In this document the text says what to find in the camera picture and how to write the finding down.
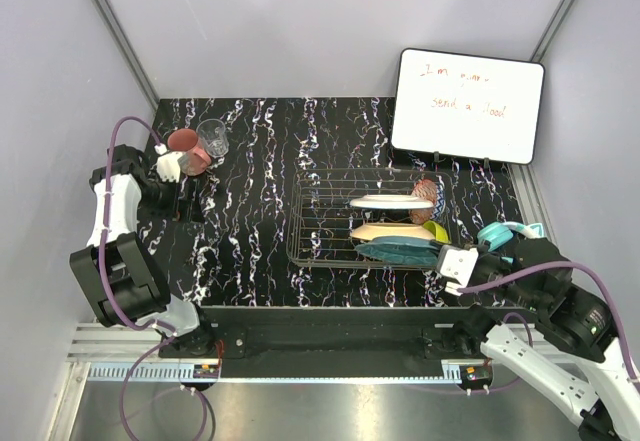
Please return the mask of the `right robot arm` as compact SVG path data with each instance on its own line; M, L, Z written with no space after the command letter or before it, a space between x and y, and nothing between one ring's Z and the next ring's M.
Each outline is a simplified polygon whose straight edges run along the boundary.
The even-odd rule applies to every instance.
M519 340L506 322L474 306L471 319L454 332L466 357L480 354L508 367L550 401L583 440L639 437L639 378L619 315L607 293L594 295L575 285L574 271L589 268L560 254L545 238L527 239L511 262L483 252L471 275L469 293L493 291L535 317L543 339L567 354L584 377L577 379Z

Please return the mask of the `clear drinking glass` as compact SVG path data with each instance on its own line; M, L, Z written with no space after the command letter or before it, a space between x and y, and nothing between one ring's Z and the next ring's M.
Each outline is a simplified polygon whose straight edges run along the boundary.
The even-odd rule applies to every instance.
M229 152L226 125L222 120L204 120L197 126L196 133L211 157L224 157Z

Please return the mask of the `teal scalloped plate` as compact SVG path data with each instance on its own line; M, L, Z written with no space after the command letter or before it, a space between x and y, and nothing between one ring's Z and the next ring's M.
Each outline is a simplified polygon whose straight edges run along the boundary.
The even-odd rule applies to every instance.
M386 265L427 266L437 262L442 244L409 236L381 236L361 243L355 250Z

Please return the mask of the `red patterned blue zigzag bowl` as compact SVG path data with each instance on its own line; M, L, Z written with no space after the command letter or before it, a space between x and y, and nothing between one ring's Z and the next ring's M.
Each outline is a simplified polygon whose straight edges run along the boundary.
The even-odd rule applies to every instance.
M442 213L445 199L439 185L429 179L418 181L412 191L412 195L432 204L429 208L420 208L409 211L409 216L414 224L423 225L427 221L436 219Z

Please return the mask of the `black wire dish rack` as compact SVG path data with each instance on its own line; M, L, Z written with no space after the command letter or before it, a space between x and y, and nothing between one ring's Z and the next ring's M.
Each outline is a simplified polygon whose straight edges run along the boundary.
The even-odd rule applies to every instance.
M410 225L408 208L355 207L351 202L367 195L409 195L421 181L435 184L431 220L444 228L451 242L459 243L461 234L452 218L453 191L448 175L390 167L321 169L296 176L287 240L290 260L302 267L418 270L435 267L437 257L416 248L404 251L406 255L419 256L420 262L415 265L396 256L387 255L383 260L367 256L367 242L352 235L366 224Z

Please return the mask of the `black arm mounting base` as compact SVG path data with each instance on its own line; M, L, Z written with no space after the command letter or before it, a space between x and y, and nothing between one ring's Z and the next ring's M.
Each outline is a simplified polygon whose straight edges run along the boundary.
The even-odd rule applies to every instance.
M415 368L453 358L435 348L448 326L471 318L480 307L232 308L203 310L222 363L263 366L321 363L369 370L389 365Z

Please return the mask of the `white watermelon pattern plate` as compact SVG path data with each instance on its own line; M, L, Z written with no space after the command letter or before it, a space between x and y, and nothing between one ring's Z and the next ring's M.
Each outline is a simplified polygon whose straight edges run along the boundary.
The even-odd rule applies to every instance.
M351 207L362 209L431 209L434 203L413 195L370 194L349 202Z

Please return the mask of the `lime green bowl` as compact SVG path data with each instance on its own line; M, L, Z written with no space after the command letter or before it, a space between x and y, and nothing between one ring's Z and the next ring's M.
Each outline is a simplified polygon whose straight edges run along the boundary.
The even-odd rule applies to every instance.
M447 230L437 222L429 220L423 224L423 228L433 235L435 241L443 244L448 244L450 242Z

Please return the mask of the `orange bird plate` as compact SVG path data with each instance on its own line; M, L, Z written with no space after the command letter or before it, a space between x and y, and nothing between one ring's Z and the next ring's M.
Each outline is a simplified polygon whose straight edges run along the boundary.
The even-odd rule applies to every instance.
M436 237L426 228L407 223L365 223L354 228L350 237L361 241L372 241L378 237L410 237L424 240L435 240Z

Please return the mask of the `pink mug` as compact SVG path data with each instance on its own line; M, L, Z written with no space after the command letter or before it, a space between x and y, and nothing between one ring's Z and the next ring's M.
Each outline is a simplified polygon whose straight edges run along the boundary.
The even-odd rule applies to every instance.
M198 134L188 128L174 131L168 138L171 151L179 152L179 166L187 176L199 176L211 165L212 160Z

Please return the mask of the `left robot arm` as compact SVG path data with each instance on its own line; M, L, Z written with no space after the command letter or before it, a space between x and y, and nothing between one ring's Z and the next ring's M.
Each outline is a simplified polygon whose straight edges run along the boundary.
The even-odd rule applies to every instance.
M181 355L212 353L216 333L203 311L171 294L167 275L137 231L141 207L176 212L177 180L153 177L144 153L124 144L108 151L108 161L89 180L96 196L90 239L69 258L97 321L107 328L152 328L173 337L169 347Z

